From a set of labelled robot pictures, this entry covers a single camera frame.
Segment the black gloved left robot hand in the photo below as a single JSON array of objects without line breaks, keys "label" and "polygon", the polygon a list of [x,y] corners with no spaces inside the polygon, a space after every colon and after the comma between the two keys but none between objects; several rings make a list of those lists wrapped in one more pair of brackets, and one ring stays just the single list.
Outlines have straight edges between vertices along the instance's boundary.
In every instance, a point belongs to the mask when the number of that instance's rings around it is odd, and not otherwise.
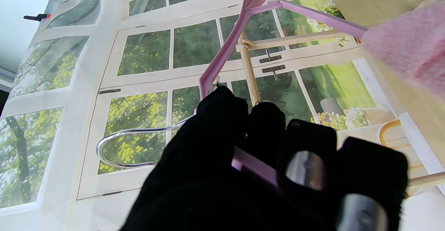
[{"label": "black gloved left robot hand", "polygon": [[121,231],[397,231],[407,157],[251,110],[218,86],[149,173]]}]

